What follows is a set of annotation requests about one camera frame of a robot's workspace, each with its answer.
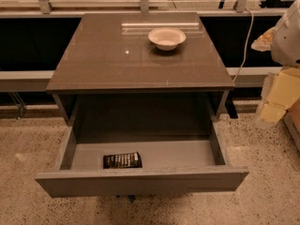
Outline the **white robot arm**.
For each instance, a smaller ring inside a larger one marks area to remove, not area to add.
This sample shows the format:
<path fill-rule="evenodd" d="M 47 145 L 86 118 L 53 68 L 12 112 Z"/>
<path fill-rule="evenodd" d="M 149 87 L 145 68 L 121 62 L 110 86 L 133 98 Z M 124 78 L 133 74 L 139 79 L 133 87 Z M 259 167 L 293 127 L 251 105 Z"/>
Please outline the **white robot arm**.
<path fill-rule="evenodd" d="M 269 73 L 264 79 L 256 111 L 256 126 L 271 128 L 300 98 L 300 0 L 294 1 L 276 26 L 256 39 L 251 48 L 270 51 L 272 60 L 282 65 L 279 73 Z"/>

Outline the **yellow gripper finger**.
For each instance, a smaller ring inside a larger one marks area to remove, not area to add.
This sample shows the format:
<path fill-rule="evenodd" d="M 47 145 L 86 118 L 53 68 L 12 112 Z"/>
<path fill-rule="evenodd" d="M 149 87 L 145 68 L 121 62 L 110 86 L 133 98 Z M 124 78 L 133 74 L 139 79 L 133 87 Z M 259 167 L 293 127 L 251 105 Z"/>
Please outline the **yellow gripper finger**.
<path fill-rule="evenodd" d="M 251 49 L 258 52 L 267 52 L 271 50 L 271 42 L 273 39 L 275 28 L 272 27 L 260 35 L 251 44 Z"/>
<path fill-rule="evenodd" d="M 274 127 L 300 98 L 300 69 L 284 67 L 278 74 L 269 74 L 262 86 L 255 124 L 258 128 Z"/>

